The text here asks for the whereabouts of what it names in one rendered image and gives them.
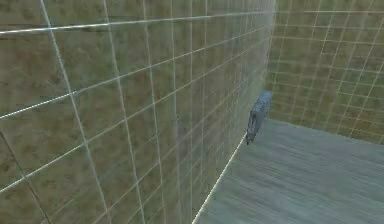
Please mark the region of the grey blue bin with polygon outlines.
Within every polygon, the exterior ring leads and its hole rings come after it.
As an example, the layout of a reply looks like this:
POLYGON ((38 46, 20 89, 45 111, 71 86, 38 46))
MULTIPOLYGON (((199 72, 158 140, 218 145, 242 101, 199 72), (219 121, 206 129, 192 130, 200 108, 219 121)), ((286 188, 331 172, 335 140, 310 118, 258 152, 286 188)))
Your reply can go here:
POLYGON ((272 92, 263 91, 249 114, 249 121, 246 133, 246 144, 252 143, 258 133, 262 121, 268 115, 270 104, 272 101, 272 92))

